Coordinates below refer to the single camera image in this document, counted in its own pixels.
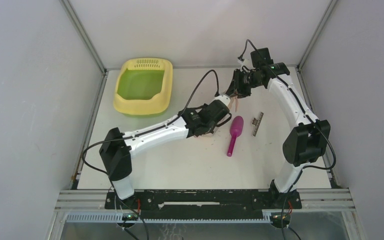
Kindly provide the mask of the peach cat litter bag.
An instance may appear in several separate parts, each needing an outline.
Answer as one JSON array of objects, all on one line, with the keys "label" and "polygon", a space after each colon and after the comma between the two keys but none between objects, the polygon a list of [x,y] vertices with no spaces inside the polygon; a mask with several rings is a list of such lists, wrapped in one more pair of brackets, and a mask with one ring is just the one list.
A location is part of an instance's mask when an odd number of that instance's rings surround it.
[{"label": "peach cat litter bag", "polygon": [[236,113],[239,108],[239,98],[238,98],[237,91],[233,91],[231,93],[228,93],[228,91],[225,91],[224,93],[228,95],[230,98],[230,102],[228,104],[229,111],[231,113]]}]

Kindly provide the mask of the magenta plastic scoop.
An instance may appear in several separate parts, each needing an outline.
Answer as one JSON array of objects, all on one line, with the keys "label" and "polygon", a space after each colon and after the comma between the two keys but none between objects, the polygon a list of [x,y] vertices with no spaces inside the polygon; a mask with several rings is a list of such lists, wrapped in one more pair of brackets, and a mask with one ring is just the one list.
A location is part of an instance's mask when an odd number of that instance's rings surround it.
[{"label": "magenta plastic scoop", "polygon": [[234,147],[236,144],[237,138],[242,134],[244,126],[244,119],[242,116],[236,116],[230,126],[229,133],[231,136],[230,143],[227,149],[227,156],[231,157],[234,152]]}]

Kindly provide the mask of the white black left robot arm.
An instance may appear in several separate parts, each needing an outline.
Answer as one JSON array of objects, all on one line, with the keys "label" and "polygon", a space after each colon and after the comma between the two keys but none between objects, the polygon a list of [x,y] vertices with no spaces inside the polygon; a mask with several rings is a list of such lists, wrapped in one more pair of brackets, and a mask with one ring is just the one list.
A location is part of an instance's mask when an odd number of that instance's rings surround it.
[{"label": "white black left robot arm", "polygon": [[120,132],[111,129],[99,149],[108,179],[117,194],[117,202],[129,209],[137,196],[130,174],[133,158],[153,147],[175,140],[199,137],[214,133],[216,128],[227,123],[232,115],[226,94],[215,97],[210,104],[185,108],[173,117],[142,129]]}]

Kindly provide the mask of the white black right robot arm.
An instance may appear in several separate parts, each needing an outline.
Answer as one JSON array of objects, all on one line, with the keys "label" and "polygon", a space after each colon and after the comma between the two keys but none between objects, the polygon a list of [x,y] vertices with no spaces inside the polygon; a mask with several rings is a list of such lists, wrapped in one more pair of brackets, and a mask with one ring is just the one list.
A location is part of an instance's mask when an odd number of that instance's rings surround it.
[{"label": "white black right robot arm", "polygon": [[269,187],[269,203],[282,208],[296,192],[304,169],[314,168],[314,163],[325,154],[331,126],[320,120],[288,82],[290,71],[284,63],[260,65],[253,69],[245,66],[233,71],[227,95],[239,99],[251,95],[253,88],[263,86],[277,100],[289,124],[290,133],[282,145],[285,158],[279,174]]}]

